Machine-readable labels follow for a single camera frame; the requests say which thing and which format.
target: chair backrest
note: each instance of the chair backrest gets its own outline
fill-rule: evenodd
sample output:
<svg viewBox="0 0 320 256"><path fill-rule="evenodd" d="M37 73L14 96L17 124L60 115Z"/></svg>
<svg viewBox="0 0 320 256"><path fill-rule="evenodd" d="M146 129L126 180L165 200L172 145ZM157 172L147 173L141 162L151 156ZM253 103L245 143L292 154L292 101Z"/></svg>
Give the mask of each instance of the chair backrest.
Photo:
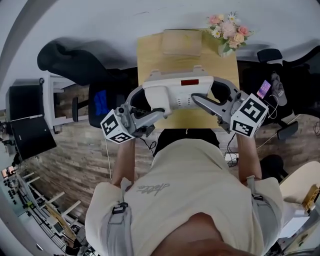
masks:
<svg viewBox="0 0 320 256"><path fill-rule="evenodd" d="M93 54L86 50L66 50L56 41L41 49L37 64L42 71L48 70L81 86L113 80L113 76Z"/></svg>
<svg viewBox="0 0 320 256"><path fill-rule="evenodd" d="M293 112L320 118L320 46L295 61L283 61L281 77Z"/></svg>

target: black cable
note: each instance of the black cable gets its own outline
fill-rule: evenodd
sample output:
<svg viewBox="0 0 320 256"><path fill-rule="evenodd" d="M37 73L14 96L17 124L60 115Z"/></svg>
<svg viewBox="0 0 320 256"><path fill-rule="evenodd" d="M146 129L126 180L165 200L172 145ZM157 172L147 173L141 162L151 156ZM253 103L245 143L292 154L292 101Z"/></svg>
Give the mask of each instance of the black cable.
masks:
<svg viewBox="0 0 320 256"><path fill-rule="evenodd" d="M236 136L236 134L234 134L234 135L232 136L232 138L231 138L230 141L228 142L228 145L226 146L226 153L229 154L229 155L230 155L230 158L231 158L231 160L228 162L228 166L229 166L229 167L235 167L235 166L238 164L238 160L237 160L238 156L237 156L237 154L234 153L234 152L231 150L231 148L230 148L230 143L233 141L233 139L234 139L235 136Z"/></svg>
<svg viewBox="0 0 320 256"><path fill-rule="evenodd" d="M320 119L314 124L313 131L317 137L320 136Z"/></svg>
<svg viewBox="0 0 320 256"><path fill-rule="evenodd" d="M143 138L139 138L139 139L144 142L144 144L147 146L147 148L151 151L152 156L155 157L155 153L152 151L152 149L154 149L157 146L157 142L153 141L151 143L151 145L149 146Z"/></svg>

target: pink flower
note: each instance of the pink flower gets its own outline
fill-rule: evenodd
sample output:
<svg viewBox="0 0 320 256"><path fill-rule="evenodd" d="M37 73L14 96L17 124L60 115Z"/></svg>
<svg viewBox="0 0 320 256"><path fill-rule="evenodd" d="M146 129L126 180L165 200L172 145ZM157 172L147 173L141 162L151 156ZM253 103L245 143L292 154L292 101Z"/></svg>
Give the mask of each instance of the pink flower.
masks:
<svg viewBox="0 0 320 256"><path fill-rule="evenodd" d="M249 34L249 30L246 26L240 26L238 28L238 32L244 36L247 36Z"/></svg>
<svg viewBox="0 0 320 256"><path fill-rule="evenodd" d="M236 49L236 48L238 48L238 43L236 42L236 41L234 41L234 40L230 40L229 41L229 47L230 48L233 48L233 49Z"/></svg>
<svg viewBox="0 0 320 256"><path fill-rule="evenodd" d="M217 15L213 15L211 17L209 17L209 23L214 25L214 24L218 24L220 22L219 16Z"/></svg>
<svg viewBox="0 0 320 256"><path fill-rule="evenodd" d="M236 27L231 21L225 21L220 24L221 31L223 33L223 39L228 39L229 37L234 37L236 34Z"/></svg>

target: power strip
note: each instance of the power strip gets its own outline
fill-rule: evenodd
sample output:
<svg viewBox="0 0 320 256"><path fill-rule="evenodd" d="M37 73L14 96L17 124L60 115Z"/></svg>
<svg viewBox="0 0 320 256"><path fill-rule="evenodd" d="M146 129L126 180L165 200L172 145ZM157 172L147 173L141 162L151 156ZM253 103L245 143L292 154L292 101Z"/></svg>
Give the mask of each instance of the power strip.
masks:
<svg viewBox="0 0 320 256"><path fill-rule="evenodd" d="M226 153L224 159L229 162L229 161L237 161L237 158L239 158L239 153Z"/></svg>

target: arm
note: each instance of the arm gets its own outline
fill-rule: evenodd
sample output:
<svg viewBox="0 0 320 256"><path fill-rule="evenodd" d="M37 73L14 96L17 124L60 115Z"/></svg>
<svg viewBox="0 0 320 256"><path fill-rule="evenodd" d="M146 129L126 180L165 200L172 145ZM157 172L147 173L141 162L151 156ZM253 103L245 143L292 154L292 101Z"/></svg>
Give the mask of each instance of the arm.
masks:
<svg viewBox="0 0 320 256"><path fill-rule="evenodd" d="M132 184L135 181L135 144L136 139L131 139L119 146L111 181L111 184L119 188L123 178L127 178Z"/></svg>
<svg viewBox="0 0 320 256"><path fill-rule="evenodd" d="M262 172L255 138L248 138L240 134L236 135L239 152L239 181L247 183L247 177L254 175L255 180L261 180Z"/></svg>

